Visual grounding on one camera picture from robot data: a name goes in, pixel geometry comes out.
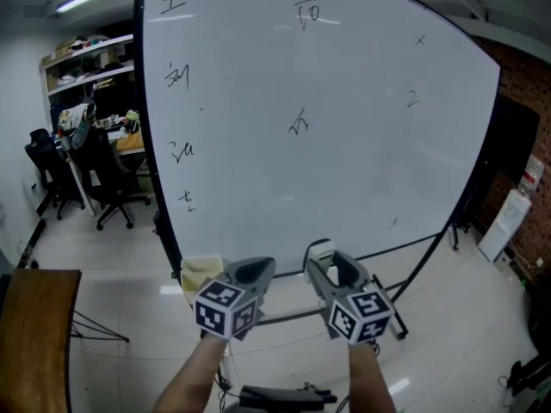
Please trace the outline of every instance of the whiteboard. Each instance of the whiteboard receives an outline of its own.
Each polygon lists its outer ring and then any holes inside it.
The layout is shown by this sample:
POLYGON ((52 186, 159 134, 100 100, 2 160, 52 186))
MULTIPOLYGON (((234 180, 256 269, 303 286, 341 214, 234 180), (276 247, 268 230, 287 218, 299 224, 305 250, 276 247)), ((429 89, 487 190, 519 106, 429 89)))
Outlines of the whiteboard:
POLYGON ((180 251, 301 269, 440 232, 498 65, 412 0, 144 0, 152 146, 180 251))

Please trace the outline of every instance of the box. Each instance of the box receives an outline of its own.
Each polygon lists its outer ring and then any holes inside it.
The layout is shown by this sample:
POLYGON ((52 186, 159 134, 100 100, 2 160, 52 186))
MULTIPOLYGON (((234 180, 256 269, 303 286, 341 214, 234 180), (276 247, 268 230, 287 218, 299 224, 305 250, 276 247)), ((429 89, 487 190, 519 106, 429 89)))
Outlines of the box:
POLYGON ((52 74, 46 74, 46 86, 48 87, 48 92, 58 87, 58 79, 52 74))
POLYGON ((78 40, 86 40, 84 37, 81 37, 80 35, 76 35, 74 37, 71 37, 69 40, 67 41, 63 41, 62 43, 59 43, 55 50, 58 51, 59 49, 65 49, 66 47, 70 46, 71 44, 73 44, 75 41, 78 41, 78 40))
POLYGON ((52 63, 52 61, 55 60, 55 52, 52 52, 50 53, 49 55, 46 55, 42 60, 41 60, 41 64, 42 66, 45 66, 45 65, 49 65, 50 63, 52 63))
POLYGON ((119 55, 115 49, 109 49, 100 53, 100 68, 103 69, 106 65, 111 63, 119 63, 119 55))
POLYGON ((64 56, 69 55, 70 53, 72 53, 72 49, 71 49, 70 46, 65 46, 65 47, 62 47, 61 49, 56 49, 55 50, 55 58, 56 59, 61 59, 64 56))

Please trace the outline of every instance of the whiteboard frame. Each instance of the whiteboard frame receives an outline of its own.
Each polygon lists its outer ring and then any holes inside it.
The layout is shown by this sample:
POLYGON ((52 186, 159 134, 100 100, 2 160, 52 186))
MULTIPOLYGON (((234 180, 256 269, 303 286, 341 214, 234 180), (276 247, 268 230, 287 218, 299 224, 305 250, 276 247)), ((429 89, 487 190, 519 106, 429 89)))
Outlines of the whiteboard frame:
MULTIPOLYGON (((459 32, 464 34, 469 40, 471 40, 477 47, 479 47, 487 56, 488 58, 494 60, 494 58, 490 55, 490 53, 471 35, 469 35, 465 30, 463 30, 461 27, 459 27, 457 24, 453 23, 451 20, 446 18, 445 16, 439 14, 436 12, 433 8, 426 5, 425 3, 419 1, 419 0, 409 0, 412 3, 415 3, 416 5, 420 6, 421 8, 428 10, 433 15, 440 18, 443 22, 447 22, 449 25, 451 25, 453 28, 457 29, 459 32)), ((181 272, 181 266, 180 262, 183 259, 182 252, 179 249, 176 235, 174 233, 172 224, 170 222, 170 215, 168 212, 168 207, 166 206, 166 201, 164 199, 163 194, 163 188, 161 186, 161 181, 158 174, 158 167, 157 167, 157 161, 155 159, 155 151, 153 148, 153 142, 152 142, 152 134, 151 134, 151 128, 149 123, 149 116, 148 116, 148 109, 147 109, 147 97, 145 92, 145 73, 144 73, 144 47, 143 47, 143 40, 144 40, 144 0, 134 0, 134 66, 135 66, 135 72, 136 75, 136 90, 138 92, 138 102, 139 102, 139 117, 140 117, 140 125, 142 130, 142 137, 145 147, 145 154, 147 156, 147 162, 149 164, 150 173, 152 177, 152 184, 153 184, 153 190, 155 192, 155 196, 157 197, 158 207, 159 207, 159 218, 156 219, 156 225, 158 227, 159 234, 164 234, 164 237, 161 235, 164 250, 166 251, 167 256, 169 257, 170 265, 173 269, 173 276, 176 276, 178 281, 181 280, 180 278, 180 272, 181 272)), ((499 79, 501 78, 501 68, 499 69, 499 79)), ((496 87, 496 95, 494 96, 494 108, 495 108, 495 99, 497 98, 498 94, 498 86, 496 87)), ((414 268, 414 270, 411 272, 410 276, 400 283, 391 285, 390 287, 386 287, 387 290, 390 290, 389 288, 395 289, 398 288, 398 292, 394 294, 392 297, 392 301, 395 302, 398 297, 407 289, 407 287, 412 283, 412 281, 415 279, 415 277, 418 275, 420 270, 423 268, 423 266, 426 264, 440 241, 442 240, 444 234, 450 227, 451 223, 456 219, 459 214, 461 213, 464 206, 467 204, 468 197, 470 192, 473 190, 474 186, 476 185, 476 182, 478 180, 478 170, 482 164, 483 164, 483 152, 482 149, 484 148, 484 145, 486 143, 487 138, 487 130, 490 128, 490 125, 492 124, 493 120, 493 113, 490 117, 490 120, 488 122, 488 128, 486 129, 486 134, 484 141, 482 143, 482 146, 479 150, 479 155, 477 156, 476 162, 474 164, 474 167, 471 171, 471 175, 469 176, 467 183, 465 185, 465 188, 463 189, 461 196, 459 200, 457 201, 457 204, 455 205, 455 208, 453 212, 450 214, 445 226, 442 228, 440 232, 437 234, 433 234, 428 237, 423 237, 419 240, 412 241, 410 243, 402 244, 400 246, 383 250, 380 252, 375 252, 372 254, 368 254, 365 256, 357 257, 357 260, 362 260, 370 257, 380 256, 382 254, 386 254, 388 252, 399 250, 402 248, 405 248, 406 246, 410 246, 416 243, 423 242, 424 240, 428 240, 431 238, 434 238, 433 242, 430 244, 429 248, 424 253, 423 257, 419 261, 417 267, 414 268)), ((274 278, 283 277, 283 276, 289 276, 289 275, 295 275, 295 274, 301 274, 303 272, 302 268, 297 269, 293 272, 288 272, 284 274, 276 274, 274 278)))

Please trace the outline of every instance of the white wall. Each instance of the white wall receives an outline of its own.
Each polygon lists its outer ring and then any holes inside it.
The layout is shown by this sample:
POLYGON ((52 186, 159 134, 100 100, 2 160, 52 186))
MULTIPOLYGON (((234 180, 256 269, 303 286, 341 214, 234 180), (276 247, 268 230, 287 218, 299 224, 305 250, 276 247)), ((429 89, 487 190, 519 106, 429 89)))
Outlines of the white wall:
POLYGON ((39 63, 72 33, 59 28, 58 20, 23 19, 20 8, 0 10, 0 204, 5 211, 0 250, 16 264, 17 244, 33 233, 39 220, 35 210, 44 196, 24 149, 30 132, 46 128, 39 63))

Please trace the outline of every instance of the paper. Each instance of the paper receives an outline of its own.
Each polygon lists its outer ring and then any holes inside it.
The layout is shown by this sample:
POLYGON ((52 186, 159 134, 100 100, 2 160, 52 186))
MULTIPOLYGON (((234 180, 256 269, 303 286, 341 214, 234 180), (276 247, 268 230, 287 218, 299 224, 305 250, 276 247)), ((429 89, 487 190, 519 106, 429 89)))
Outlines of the paper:
POLYGON ((99 187, 100 185, 102 185, 99 177, 97 177, 95 170, 90 170, 90 179, 92 181, 92 187, 99 187))
POLYGON ((121 136, 122 136, 122 130, 117 130, 116 132, 107 133, 107 137, 110 141, 115 141, 117 139, 120 139, 121 136))

